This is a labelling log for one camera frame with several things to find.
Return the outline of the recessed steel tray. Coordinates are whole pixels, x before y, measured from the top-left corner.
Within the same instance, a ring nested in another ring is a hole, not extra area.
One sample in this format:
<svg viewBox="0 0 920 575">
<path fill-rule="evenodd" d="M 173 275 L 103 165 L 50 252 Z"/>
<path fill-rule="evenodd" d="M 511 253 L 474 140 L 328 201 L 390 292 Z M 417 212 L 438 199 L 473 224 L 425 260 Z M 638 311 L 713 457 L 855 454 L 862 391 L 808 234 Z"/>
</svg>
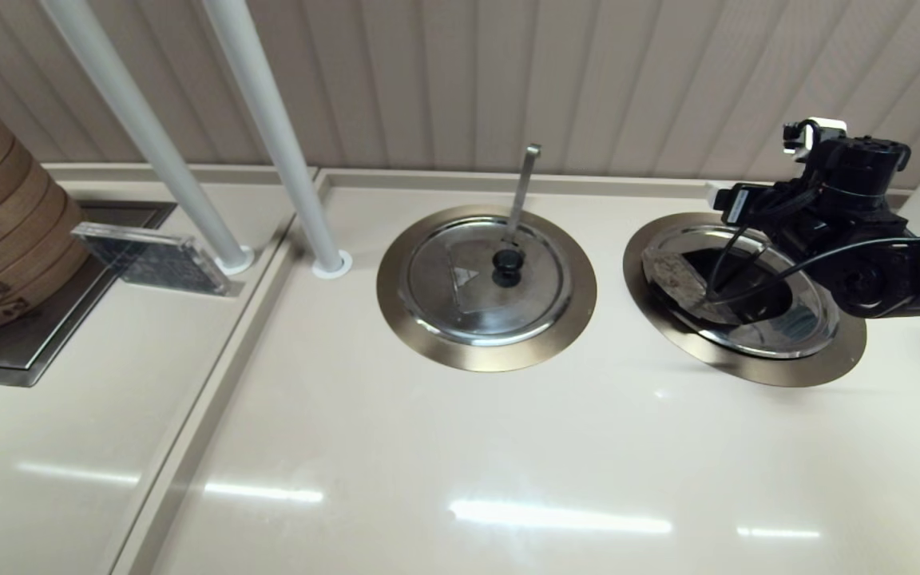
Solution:
<svg viewBox="0 0 920 575">
<path fill-rule="evenodd" d="M 56 355 L 116 280 L 95 257 L 51 298 L 0 327 L 0 386 L 35 386 Z"/>
</svg>

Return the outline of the steel hinged lid black knob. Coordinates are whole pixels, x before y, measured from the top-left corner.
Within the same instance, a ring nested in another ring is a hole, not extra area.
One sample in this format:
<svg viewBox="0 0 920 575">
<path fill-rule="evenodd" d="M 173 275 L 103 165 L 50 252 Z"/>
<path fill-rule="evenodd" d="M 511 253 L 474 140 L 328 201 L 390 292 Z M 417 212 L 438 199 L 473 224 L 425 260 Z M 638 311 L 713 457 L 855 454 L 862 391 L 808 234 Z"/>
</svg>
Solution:
<svg viewBox="0 0 920 575">
<path fill-rule="evenodd" d="M 784 252 L 774 248 L 762 233 L 747 230 L 733 247 L 748 252 L 758 252 L 760 262 L 769 265 L 774 275 L 764 284 L 751 290 L 713 299 L 711 291 L 715 280 L 702 287 L 700 274 L 686 262 L 686 252 L 720 248 L 718 265 L 728 254 L 725 244 L 733 240 L 734 230 L 718 224 L 676 225 L 662 229 L 646 244 L 641 254 L 641 267 L 647 288 L 667 306 L 676 319 L 698 332 L 702 338 L 734 352 L 760 358 L 806 358 L 826 348 L 839 332 L 839 307 L 831 295 L 802 272 L 785 278 L 793 294 L 793 303 L 781 316 L 744 325 L 701 323 L 685 311 L 693 304 L 706 299 L 712 304 L 726 304 L 737 299 L 748 299 L 775 285 L 773 277 L 793 265 Z"/>
<path fill-rule="evenodd" d="M 402 237 L 399 298 L 442 341 L 501 348 L 544 334 L 573 305 L 577 251 L 549 222 L 510 227 L 485 210 L 423 221 Z"/>
</svg>

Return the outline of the clear acrylic sign holder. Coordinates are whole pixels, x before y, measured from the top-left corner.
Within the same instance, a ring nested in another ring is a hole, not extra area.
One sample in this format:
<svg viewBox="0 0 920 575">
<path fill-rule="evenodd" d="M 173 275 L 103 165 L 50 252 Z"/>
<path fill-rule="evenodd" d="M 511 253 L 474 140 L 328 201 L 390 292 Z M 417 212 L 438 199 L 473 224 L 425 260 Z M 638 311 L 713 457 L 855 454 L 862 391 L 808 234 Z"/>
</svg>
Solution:
<svg viewBox="0 0 920 575">
<path fill-rule="evenodd" d="M 81 222 L 74 239 L 128 284 L 227 297 L 232 284 L 192 236 L 94 222 Z"/>
</svg>

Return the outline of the white round pole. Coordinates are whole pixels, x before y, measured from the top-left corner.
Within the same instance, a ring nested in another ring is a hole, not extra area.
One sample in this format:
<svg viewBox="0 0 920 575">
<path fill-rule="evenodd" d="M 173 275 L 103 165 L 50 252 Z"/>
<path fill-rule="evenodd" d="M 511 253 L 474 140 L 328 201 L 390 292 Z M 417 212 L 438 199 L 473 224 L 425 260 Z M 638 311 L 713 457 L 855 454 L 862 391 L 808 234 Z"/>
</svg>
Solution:
<svg viewBox="0 0 920 575">
<path fill-rule="evenodd" d="M 339 250 L 332 234 L 246 0 L 202 0 L 202 4 L 260 138 L 291 197 L 296 221 L 313 257 L 311 272 L 325 280 L 345 276 L 353 259 Z"/>
<path fill-rule="evenodd" d="M 255 261 L 193 176 L 87 0 L 38 0 L 113 115 L 180 208 L 215 252 L 216 265 L 237 276 Z"/>
</svg>

